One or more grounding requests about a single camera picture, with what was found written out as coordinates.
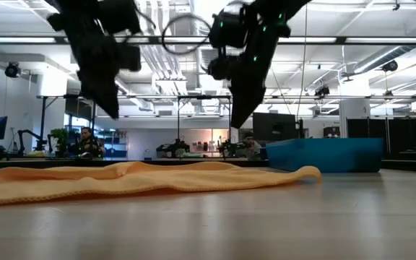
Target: desk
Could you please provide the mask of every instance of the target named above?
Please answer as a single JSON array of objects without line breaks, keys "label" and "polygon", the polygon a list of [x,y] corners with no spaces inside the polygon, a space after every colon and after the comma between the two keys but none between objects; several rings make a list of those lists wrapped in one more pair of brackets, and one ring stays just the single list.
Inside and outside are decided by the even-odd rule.
[{"label": "desk", "polygon": [[0,207],[0,259],[416,260],[416,173]]}]

